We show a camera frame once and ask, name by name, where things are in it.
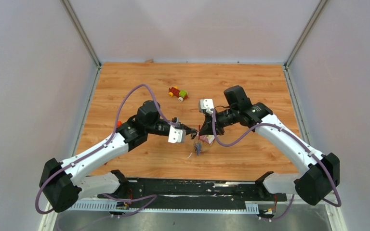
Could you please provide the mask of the metal key holder red handle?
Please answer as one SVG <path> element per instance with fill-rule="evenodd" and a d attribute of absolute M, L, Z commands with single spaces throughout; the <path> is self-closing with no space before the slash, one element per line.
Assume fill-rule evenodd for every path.
<path fill-rule="evenodd" d="M 195 149 L 195 153 L 197 154 L 197 156 L 200 156 L 202 153 L 202 142 L 200 140 L 200 135 L 199 135 L 200 128 L 201 128 L 201 125 L 198 126 L 198 131 L 196 133 L 195 142 L 194 142 L 194 149 Z"/>

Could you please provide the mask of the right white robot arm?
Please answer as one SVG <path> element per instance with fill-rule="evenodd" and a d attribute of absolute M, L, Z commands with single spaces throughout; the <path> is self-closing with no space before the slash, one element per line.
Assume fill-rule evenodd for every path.
<path fill-rule="evenodd" d="M 312 147 L 285 126 L 264 103 L 252 103 L 244 89 L 235 85 L 224 91 L 228 103 L 217 111 L 213 100 L 199 101 L 199 111 L 205 120 L 200 135 L 213 135 L 223 147 L 232 147 L 249 133 L 255 132 L 277 147 L 298 169 L 298 174 L 270 173 L 256 187 L 257 197 L 268 201 L 276 193 L 297 194 L 309 205 L 324 201 L 335 207 L 342 205 L 337 187 L 340 184 L 340 159 L 334 153 L 325 154 Z M 224 143 L 219 136 L 225 127 L 240 124 L 247 127 L 239 138 Z"/>

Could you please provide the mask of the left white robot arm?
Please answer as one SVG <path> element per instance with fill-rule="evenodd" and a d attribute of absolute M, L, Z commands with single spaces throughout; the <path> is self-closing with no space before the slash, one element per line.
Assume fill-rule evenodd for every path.
<path fill-rule="evenodd" d="M 96 194 L 111 193 L 117 199 L 124 198 L 128 194 L 128 185 L 114 172 L 99 177 L 90 177 L 89 173 L 140 146 L 147 141 L 149 134 L 166 136 L 169 143 L 181 143 L 187 135 L 195 138 L 197 134 L 196 129 L 179 122 L 176 117 L 163 120 L 159 109 L 158 102 L 145 101 L 135 115 L 114 128 L 103 141 L 63 161 L 48 160 L 39 182 L 36 209 L 39 208 L 41 194 L 57 213 L 69 209 L 79 199 Z"/>

